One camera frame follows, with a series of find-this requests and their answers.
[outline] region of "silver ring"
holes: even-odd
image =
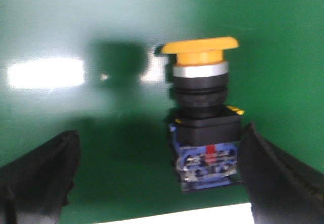
[[[228,73],[228,62],[204,66],[174,66],[173,76],[183,78],[219,76]]]

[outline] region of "green surface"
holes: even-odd
[[[323,21],[322,0],[0,0],[0,165],[78,129],[82,164],[61,224],[246,202],[242,186],[181,193],[167,148],[170,67],[154,55],[169,41],[233,36],[228,103],[324,172]],[[82,60],[85,83],[9,86],[10,66],[57,57]]]

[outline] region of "green background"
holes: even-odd
[[[181,193],[167,147],[170,65],[154,53],[233,36],[227,102],[324,172],[323,22],[323,0],[0,0],[0,165],[78,129],[82,164],[61,224],[247,202],[240,185]],[[83,60],[85,84],[9,86],[11,65],[56,57]]]

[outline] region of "yellow button cap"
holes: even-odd
[[[168,43],[165,54],[177,54],[178,66],[199,66],[223,62],[223,50],[238,47],[233,37],[205,38]]]

